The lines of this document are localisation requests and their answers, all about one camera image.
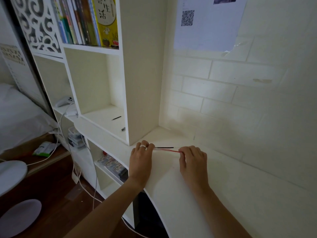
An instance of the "white scroll pattern panel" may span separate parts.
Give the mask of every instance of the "white scroll pattern panel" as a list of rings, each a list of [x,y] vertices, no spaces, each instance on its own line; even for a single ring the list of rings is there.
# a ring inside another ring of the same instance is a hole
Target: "white scroll pattern panel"
[[[57,27],[53,23],[53,13],[44,0],[12,0],[21,28],[31,50],[61,53]]]

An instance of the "game controller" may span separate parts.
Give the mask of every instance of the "game controller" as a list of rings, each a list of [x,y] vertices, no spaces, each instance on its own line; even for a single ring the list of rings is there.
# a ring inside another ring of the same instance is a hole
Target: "game controller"
[[[61,106],[64,106],[66,104],[71,104],[71,103],[74,103],[73,101],[73,98],[72,97],[69,97],[69,96],[66,96],[64,98],[62,98],[61,100],[59,100],[55,106],[56,107],[61,107]]]

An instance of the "mattress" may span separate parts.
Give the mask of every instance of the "mattress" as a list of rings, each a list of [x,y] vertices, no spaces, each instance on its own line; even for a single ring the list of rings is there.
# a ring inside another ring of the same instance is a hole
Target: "mattress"
[[[9,84],[0,83],[0,154],[52,129],[57,122]]]

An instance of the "yellow book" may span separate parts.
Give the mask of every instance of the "yellow book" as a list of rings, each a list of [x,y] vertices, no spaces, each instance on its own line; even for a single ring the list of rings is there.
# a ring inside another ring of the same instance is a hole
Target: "yellow book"
[[[92,0],[101,46],[119,48],[115,0]]]

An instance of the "wooden floor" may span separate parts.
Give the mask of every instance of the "wooden floor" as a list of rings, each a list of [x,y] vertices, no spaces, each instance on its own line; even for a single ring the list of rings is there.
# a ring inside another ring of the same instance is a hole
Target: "wooden floor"
[[[11,192],[0,198],[0,215],[14,204],[25,199],[38,199],[42,211],[38,219],[16,238],[59,238],[75,227],[93,207],[93,198],[71,178],[70,156],[24,179]],[[84,187],[93,194],[94,189],[81,179]],[[121,220],[112,238],[139,238]]]

